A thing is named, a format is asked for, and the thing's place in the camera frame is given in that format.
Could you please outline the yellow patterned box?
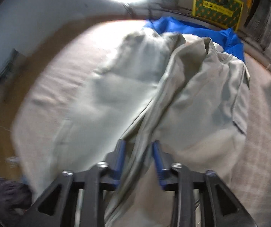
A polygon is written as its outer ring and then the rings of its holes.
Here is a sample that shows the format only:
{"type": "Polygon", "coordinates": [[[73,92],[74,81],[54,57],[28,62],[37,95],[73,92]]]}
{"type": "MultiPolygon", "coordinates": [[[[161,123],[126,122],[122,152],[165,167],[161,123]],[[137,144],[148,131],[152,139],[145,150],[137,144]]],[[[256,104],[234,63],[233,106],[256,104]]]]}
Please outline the yellow patterned box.
{"type": "Polygon", "coordinates": [[[243,7],[241,0],[193,0],[192,16],[220,28],[237,31],[243,7]]]}

